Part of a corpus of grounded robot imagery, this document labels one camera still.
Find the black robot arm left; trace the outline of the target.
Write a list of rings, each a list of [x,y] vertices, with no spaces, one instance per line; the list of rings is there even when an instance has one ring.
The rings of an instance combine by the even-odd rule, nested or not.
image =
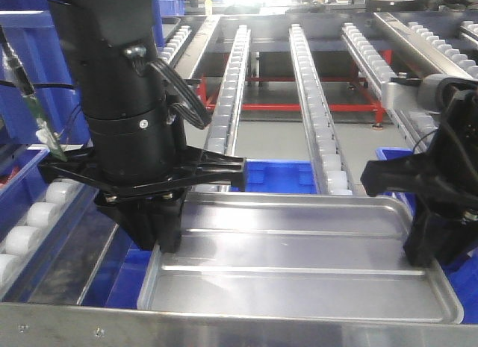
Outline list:
[[[100,212],[143,250],[177,251],[187,190],[246,185],[246,160],[189,146],[184,124],[204,129],[211,114],[158,56],[152,0],[49,0],[89,148],[48,156],[45,181],[95,187]]]

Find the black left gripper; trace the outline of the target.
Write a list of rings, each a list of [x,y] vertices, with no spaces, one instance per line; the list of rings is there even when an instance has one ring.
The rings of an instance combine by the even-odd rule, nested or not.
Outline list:
[[[246,187],[245,157],[193,146],[180,151],[173,165],[157,178],[134,183],[115,182],[107,177],[93,147],[67,151],[66,158],[66,162],[52,154],[43,158],[38,164],[43,180],[51,183],[57,178],[68,178],[104,193],[107,201],[118,204],[113,208],[114,221],[141,250],[153,250],[156,243],[151,219],[140,204],[119,203],[161,196],[154,200],[153,207],[158,245],[163,253],[174,253],[181,243],[181,217],[187,194],[174,190],[200,184],[231,185],[241,191]]]

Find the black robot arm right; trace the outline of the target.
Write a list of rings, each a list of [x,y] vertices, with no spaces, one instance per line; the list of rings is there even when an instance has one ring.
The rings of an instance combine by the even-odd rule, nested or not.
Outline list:
[[[419,102],[439,114],[425,152],[367,162],[361,182],[368,196],[415,194],[415,214],[403,249],[408,262],[452,263],[477,247],[477,81],[429,75]]]

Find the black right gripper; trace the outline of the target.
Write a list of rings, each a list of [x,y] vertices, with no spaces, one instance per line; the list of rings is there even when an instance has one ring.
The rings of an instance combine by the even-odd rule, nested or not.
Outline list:
[[[361,174],[369,196],[415,193],[418,208],[403,249],[415,267],[445,265],[477,247],[477,91],[457,91],[423,153],[371,160]]]

